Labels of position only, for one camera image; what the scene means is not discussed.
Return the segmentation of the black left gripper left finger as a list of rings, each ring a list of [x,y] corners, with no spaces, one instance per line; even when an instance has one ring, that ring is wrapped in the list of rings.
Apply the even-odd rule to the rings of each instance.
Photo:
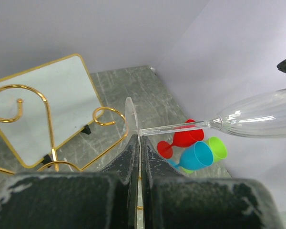
[[[0,195],[0,229],[134,229],[139,139],[98,172],[12,176]]]

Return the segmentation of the clear ribbed wine glass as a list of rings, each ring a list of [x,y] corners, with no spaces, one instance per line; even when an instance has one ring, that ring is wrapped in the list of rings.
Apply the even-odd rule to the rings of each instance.
[[[138,138],[212,128],[222,133],[247,138],[286,137],[286,89],[255,95],[236,102],[215,117],[190,123],[139,127],[138,115],[130,97],[125,101],[125,122],[128,134]]]

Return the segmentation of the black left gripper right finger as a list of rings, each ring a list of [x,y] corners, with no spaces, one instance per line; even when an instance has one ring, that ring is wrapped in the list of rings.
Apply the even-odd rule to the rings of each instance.
[[[177,171],[141,138],[147,229],[282,229],[270,192],[253,179],[196,178]]]

